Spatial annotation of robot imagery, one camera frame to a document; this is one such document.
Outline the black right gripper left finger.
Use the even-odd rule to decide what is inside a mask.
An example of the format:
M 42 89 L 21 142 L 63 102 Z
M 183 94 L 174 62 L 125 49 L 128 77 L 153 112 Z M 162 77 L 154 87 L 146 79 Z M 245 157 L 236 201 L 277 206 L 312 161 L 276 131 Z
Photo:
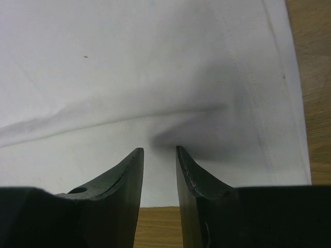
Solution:
M 141 202 L 144 150 L 58 197 L 71 208 L 53 247 L 133 247 Z

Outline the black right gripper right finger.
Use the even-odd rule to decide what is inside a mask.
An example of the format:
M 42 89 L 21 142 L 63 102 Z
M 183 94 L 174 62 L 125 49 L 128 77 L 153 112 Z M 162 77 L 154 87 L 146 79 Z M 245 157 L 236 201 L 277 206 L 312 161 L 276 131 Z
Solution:
M 236 247 L 238 209 L 232 187 L 176 147 L 176 179 L 184 247 Z

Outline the white t shirt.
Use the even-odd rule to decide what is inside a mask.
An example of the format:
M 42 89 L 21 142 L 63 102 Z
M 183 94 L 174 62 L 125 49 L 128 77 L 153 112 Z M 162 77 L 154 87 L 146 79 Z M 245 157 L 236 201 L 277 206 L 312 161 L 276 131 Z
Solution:
M 2 186 L 142 147 L 141 205 L 176 206 L 177 145 L 233 187 L 311 184 L 285 1 L 1 1 Z

